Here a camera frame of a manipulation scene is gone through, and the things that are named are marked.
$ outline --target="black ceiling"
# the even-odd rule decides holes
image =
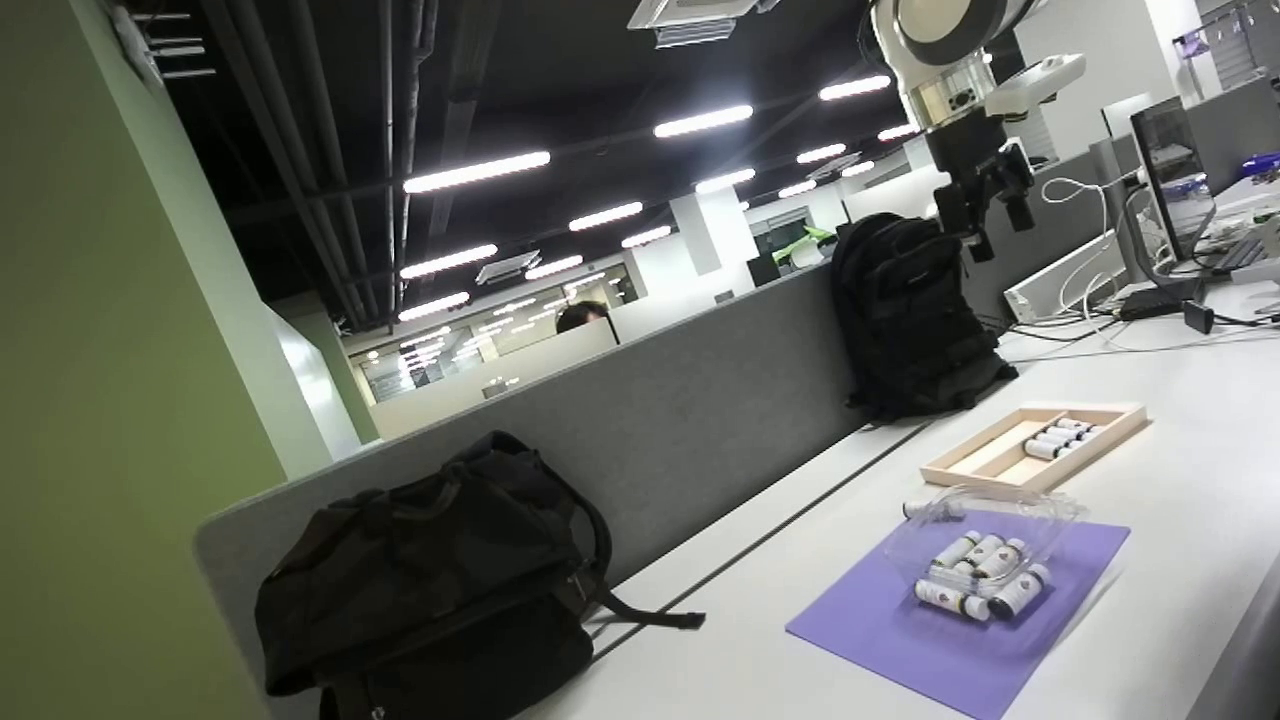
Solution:
[[[192,7],[210,46],[219,76],[172,85],[172,97],[265,300],[311,290],[348,329],[390,324],[397,308],[476,278],[465,267],[401,290],[397,263],[476,242],[504,257],[610,257],[619,236],[665,219],[669,201],[706,173],[753,163],[759,176],[740,193],[762,201],[804,176],[799,148],[843,140],[875,157],[873,135],[902,121],[894,94],[815,102],[828,80],[881,71],[865,0],[778,0],[745,15],[726,46],[673,52],[622,30],[637,0],[132,7]],[[753,125],[652,140],[654,121],[731,102],[757,106]],[[528,148],[546,148],[553,170],[417,195],[402,231],[407,170]],[[647,211],[568,236],[570,215],[614,201],[643,201]]]

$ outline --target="black backpack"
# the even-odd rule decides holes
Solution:
[[[259,583],[266,694],[325,720],[504,720],[591,662],[581,619],[698,628],[609,583],[609,523],[538,454],[487,435],[428,481],[311,518]]]
[[[971,408],[1017,372],[958,295],[958,236],[930,219],[840,230],[833,300],[865,422]]]

